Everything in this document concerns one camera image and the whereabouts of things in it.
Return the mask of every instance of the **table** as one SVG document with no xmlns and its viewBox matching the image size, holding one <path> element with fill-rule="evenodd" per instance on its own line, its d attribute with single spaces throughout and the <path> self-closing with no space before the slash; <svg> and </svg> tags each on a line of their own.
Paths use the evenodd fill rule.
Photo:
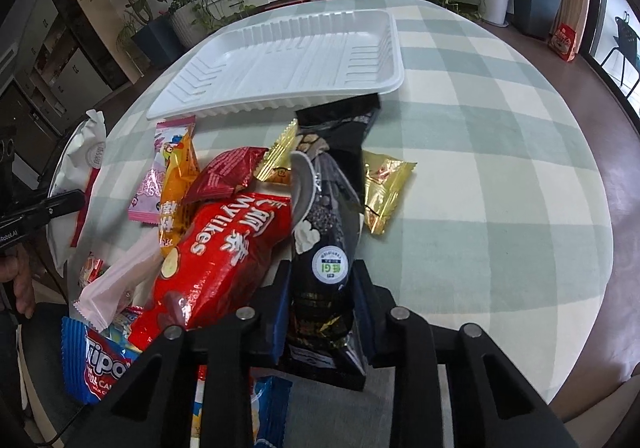
<svg viewBox="0 0 640 448">
<path fill-rule="evenodd" d="M 386 234 L 364 234 L 359 256 L 376 284 L 431 323 L 480 324 L 550 401 L 589 335 L 612 267 L 604 188 L 580 128 L 519 53 L 423 0 L 313 2 L 235 27 L 341 9 L 395 16 L 406 78 L 382 96 L 365 148 L 418 163 Z M 146 109 L 197 49 L 109 135 L 72 272 L 89 250 L 110 263 L 139 237 L 127 206 L 153 156 L 156 122 Z M 229 148 L 270 146 L 292 117 L 283 108 L 198 120 L 198 157 L 205 164 Z M 362 394 L 299 381 L 287 445 L 334 446 L 339 431 L 344 446 L 386 446 L 392 380 L 391 370 L 372 370 Z"/>
</svg>

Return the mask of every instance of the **green and white tablecloth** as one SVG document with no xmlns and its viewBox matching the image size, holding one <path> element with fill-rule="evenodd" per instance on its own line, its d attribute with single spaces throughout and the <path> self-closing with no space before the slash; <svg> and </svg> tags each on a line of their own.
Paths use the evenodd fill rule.
<svg viewBox="0 0 640 448">
<path fill-rule="evenodd" d="M 423 0 L 312 2 L 234 27 L 343 9 L 386 9 L 396 19 L 404 84 L 382 96 L 364 146 L 418 163 L 385 235 L 364 234 L 359 256 L 375 283 L 431 323 L 480 324 L 551 400 L 589 335 L 612 266 L 604 188 L 578 124 L 519 53 Z M 145 113 L 198 48 L 109 135 L 71 271 L 89 250 L 113 262 L 140 235 L 127 206 L 154 154 L 156 122 Z M 282 108 L 198 120 L 201 164 L 229 148 L 270 146 L 292 117 Z M 387 446 L 391 393 L 390 371 L 373 371 L 363 394 L 298 382 L 287 445 L 336 446 L 337 430 L 344 446 Z"/>
</svg>

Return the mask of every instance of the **yellow snack wrapper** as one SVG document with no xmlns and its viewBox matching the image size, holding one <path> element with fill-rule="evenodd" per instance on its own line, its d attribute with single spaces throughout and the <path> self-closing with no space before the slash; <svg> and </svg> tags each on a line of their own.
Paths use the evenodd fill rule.
<svg viewBox="0 0 640 448">
<path fill-rule="evenodd" d="M 169 157 L 160 194 L 160 250 L 167 254 L 180 242 L 193 221 L 198 203 L 182 204 L 182 198 L 200 173 L 191 131 L 184 135 Z"/>
<path fill-rule="evenodd" d="M 296 129 L 298 121 L 293 120 L 280 137 L 276 139 L 269 151 L 264 155 L 262 161 L 254 171 L 254 177 L 258 181 L 267 183 L 290 184 L 291 183 L 291 163 L 289 154 L 293 150 L 296 140 Z"/>
<path fill-rule="evenodd" d="M 364 220 L 374 235 L 385 231 L 404 183 L 417 163 L 400 161 L 385 154 L 362 151 L 364 163 Z"/>
</svg>

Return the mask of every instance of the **bolt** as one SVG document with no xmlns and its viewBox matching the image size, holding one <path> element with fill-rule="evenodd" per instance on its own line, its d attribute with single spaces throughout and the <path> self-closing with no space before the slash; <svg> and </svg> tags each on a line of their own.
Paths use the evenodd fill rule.
<svg viewBox="0 0 640 448">
<path fill-rule="evenodd" d="M 475 323 L 468 323 L 462 327 L 462 331 L 470 338 L 479 338 L 482 335 L 482 329 Z"/>
<path fill-rule="evenodd" d="M 168 340 L 177 340 L 182 334 L 182 329 L 177 325 L 169 325 L 164 330 L 164 337 Z"/>
<path fill-rule="evenodd" d="M 236 316 L 241 320 L 250 320 L 255 316 L 255 309 L 253 307 L 241 307 L 236 311 Z"/>
<path fill-rule="evenodd" d="M 398 306 L 391 310 L 391 316 L 396 320 L 406 320 L 411 313 L 406 307 Z"/>
</svg>

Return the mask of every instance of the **black snack package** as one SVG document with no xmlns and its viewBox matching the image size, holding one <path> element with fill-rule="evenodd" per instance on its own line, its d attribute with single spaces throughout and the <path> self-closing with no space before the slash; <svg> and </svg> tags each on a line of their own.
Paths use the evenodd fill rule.
<svg viewBox="0 0 640 448">
<path fill-rule="evenodd" d="M 296 112 L 291 152 L 292 303 L 282 366 L 361 390 L 366 361 L 350 272 L 364 213 L 362 142 L 380 101 L 367 94 Z"/>
</svg>

